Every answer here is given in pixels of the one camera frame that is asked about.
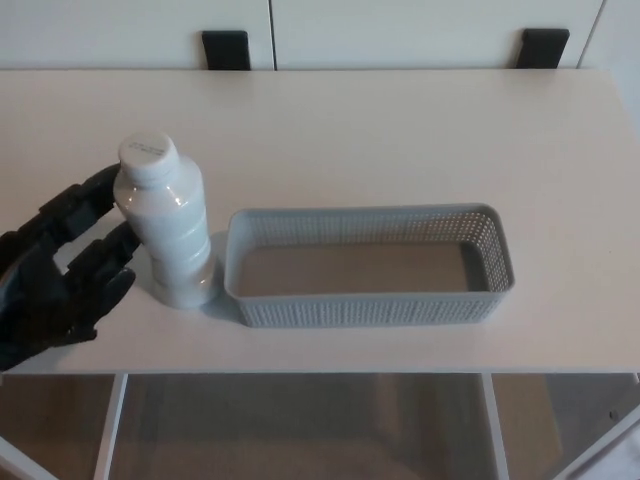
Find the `black three-fingered left robot hand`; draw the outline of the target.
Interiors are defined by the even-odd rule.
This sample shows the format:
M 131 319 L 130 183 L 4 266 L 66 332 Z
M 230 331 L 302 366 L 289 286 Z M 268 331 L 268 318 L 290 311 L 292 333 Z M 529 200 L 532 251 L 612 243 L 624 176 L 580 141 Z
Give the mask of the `black three-fingered left robot hand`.
M 73 184 L 37 215 L 1 236 L 1 369 L 8 371 L 46 350 L 92 341 L 98 321 L 128 293 L 128 268 L 141 242 L 123 222 L 92 241 L 61 271 L 59 249 L 115 206 L 113 164 Z

